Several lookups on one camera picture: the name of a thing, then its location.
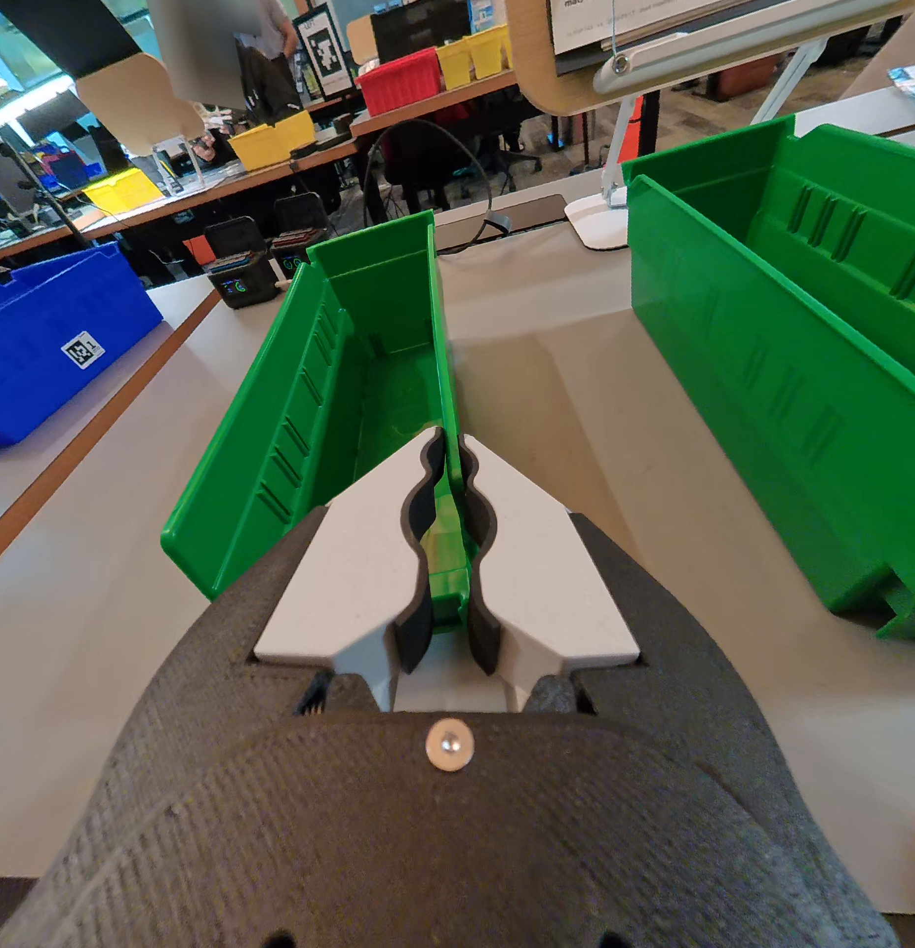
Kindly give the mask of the yellow plastic bin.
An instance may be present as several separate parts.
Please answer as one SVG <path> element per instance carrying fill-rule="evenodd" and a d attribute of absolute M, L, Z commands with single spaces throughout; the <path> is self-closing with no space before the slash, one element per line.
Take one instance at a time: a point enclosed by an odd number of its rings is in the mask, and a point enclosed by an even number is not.
<path fill-rule="evenodd" d="M 157 185 L 136 167 L 89 183 L 82 189 L 84 198 L 110 216 L 120 216 L 163 198 Z"/>
<path fill-rule="evenodd" d="M 316 128 L 307 111 L 298 111 L 274 125 L 258 125 L 232 136 L 229 144 L 246 172 L 290 160 L 295 150 L 316 146 Z"/>

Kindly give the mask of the black monitor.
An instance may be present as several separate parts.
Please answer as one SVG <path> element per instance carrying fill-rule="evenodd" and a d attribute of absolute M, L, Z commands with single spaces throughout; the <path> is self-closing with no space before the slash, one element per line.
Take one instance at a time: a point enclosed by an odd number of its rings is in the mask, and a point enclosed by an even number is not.
<path fill-rule="evenodd" d="M 471 34 L 467 1 L 387 2 L 369 16 L 380 64 Z"/>

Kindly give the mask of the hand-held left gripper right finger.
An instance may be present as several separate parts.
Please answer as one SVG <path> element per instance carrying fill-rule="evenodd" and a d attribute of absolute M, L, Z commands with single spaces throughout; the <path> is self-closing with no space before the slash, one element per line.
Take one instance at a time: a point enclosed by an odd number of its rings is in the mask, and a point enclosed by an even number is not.
<path fill-rule="evenodd" d="M 470 435 L 460 439 L 463 521 L 476 552 L 467 613 L 478 667 L 522 711 L 538 681 L 641 656 L 573 514 Z"/>

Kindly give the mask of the wooden document stand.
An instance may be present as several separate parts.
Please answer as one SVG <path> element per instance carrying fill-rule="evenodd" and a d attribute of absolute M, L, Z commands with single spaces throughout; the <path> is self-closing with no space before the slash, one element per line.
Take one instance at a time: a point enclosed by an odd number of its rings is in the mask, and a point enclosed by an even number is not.
<path fill-rule="evenodd" d="M 180 100 L 160 60 L 140 52 L 74 81 L 75 93 L 101 124 L 135 157 L 157 158 L 170 143 L 185 149 L 198 179 L 206 182 L 192 143 L 206 131 L 199 105 Z"/>
<path fill-rule="evenodd" d="M 564 212 L 580 241 L 595 251 L 628 244 L 629 210 L 618 155 L 635 100 L 683 80 L 744 65 L 772 54 L 795 54 L 763 101 L 751 124 L 773 119 L 809 67 L 841 32 L 876 23 L 891 14 L 915 9 L 909 1 L 883 2 L 872 11 L 846 12 L 835 21 L 802 15 L 792 24 L 774 21 L 771 14 L 752 14 L 691 32 L 668 31 L 622 48 L 591 44 L 557 56 L 554 53 L 548 2 L 506 3 L 513 69 L 529 101 L 555 117 L 617 104 L 615 129 L 603 165 L 601 183 L 592 196 L 566 205 Z"/>

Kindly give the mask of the green plastic bin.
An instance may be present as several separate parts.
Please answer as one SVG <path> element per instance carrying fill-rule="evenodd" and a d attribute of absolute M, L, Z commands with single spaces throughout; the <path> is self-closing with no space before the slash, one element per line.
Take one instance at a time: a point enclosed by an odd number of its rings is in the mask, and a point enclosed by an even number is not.
<path fill-rule="evenodd" d="M 447 437 L 421 540 L 436 622 L 466 615 L 459 421 L 433 215 L 319 243 L 286 291 L 160 546 L 213 601 L 290 529 L 416 434 Z"/>
<path fill-rule="evenodd" d="M 915 638 L 915 149 L 793 117 L 629 162 L 632 306 L 831 612 Z"/>

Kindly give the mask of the black office chair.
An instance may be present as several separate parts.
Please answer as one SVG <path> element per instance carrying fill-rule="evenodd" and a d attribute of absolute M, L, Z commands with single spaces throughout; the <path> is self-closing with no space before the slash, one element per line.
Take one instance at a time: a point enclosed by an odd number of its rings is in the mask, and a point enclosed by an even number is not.
<path fill-rule="evenodd" d="M 425 193 L 433 209 L 451 208 L 446 186 L 460 167 L 461 152 L 444 128 L 424 118 L 404 120 L 385 130 L 380 147 L 385 179 L 401 188 L 409 213 L 422 210 Z"/>
<path fill-rule="evenodd" d="M 504 174 L 504 189 L 514 193 L 517 191 L 515 178 L 511 171 L 516 164 L 529 162 L 533 173 L 543 171 L 541 156 L 528 152 L 522 145 L 522 124 L 542 114 L 529 99 L 521 92 L 517 85 L 508 86 L 496 94 L 497 130 L 502 138 L 503 146 L 499 150 L 498 164 Z"/>

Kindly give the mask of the black-and-white tag sign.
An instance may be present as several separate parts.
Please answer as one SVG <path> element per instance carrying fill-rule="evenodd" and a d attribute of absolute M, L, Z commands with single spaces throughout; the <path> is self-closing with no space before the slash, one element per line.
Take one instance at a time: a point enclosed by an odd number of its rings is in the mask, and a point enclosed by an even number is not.
<path fill-rule="evenodd" d="M 321 98 L 328 101 L 355 93 L 355 76 L 328 2 L 308 2 L 308 6 L 293 24 Z"/>

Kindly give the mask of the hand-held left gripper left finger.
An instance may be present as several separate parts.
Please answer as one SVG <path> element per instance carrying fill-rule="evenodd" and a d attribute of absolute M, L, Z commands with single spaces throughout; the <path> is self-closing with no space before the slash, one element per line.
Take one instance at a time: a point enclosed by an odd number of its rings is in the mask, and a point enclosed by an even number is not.
<path fill-rule="evenodd" d="M 420 663 L 434 625 L 420 540 L 437 515 L 445 434 L 416 434 L 327 504 L 257 658 L 359 675 L 380 709 L 392 710 L 399 675 Z"/>

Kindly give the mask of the blue bin with tag label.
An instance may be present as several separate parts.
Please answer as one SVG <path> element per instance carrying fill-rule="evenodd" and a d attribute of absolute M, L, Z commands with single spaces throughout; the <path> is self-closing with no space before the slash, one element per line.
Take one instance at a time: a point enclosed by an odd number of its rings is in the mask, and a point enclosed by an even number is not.
<path fill-rule="evenodd" d="M 0 283 L 0 447 L 25 440 L 162 323 L 117 243 Z"/>

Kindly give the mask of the black battery charger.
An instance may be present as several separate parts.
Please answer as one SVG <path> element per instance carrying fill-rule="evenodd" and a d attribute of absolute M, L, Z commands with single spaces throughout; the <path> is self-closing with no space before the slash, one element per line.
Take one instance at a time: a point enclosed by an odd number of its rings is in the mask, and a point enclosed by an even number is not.
<path fill-rule="evenodd" d="M 329 238 L 331 222 L 321 197 L 314 192 L 286 196 L 274 203 L 279 234 L 270 251 L 285 278 L 309 262 L 309 248 Z"/>
<path fill-rule="evenodd" d="M 204 237 L 214 253 L 204 272 L 229 308 L 270 302 L 280 295 L 268 242 L 251 216 L 214 224 Z"/>

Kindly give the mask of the red plastic bin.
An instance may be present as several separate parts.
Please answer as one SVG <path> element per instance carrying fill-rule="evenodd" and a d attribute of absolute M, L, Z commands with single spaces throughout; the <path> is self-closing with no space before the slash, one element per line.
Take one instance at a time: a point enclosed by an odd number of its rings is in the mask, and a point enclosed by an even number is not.
<path fill-rule="evenodd" d="M 437 48 L 430 46 L 375 66 L 356 77 L 355 84 L 371 118 L 431 99 L 441 91 Z"/>

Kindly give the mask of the small yellow bin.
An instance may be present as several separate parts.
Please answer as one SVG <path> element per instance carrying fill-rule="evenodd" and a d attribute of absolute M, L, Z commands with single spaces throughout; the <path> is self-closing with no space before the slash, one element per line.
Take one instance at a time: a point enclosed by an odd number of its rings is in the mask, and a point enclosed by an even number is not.
<path fill-rule="evenodd" d="M 465 38 L 476 80 L 513 69 L 509 26 L 506 23 L 479 30 Z"/>
<path fill-rule="evenodd" d="M 446 91 L 464 88 L 474 81 L 469 41 L 470 37 L 463 37 L 435 49 Z"/>

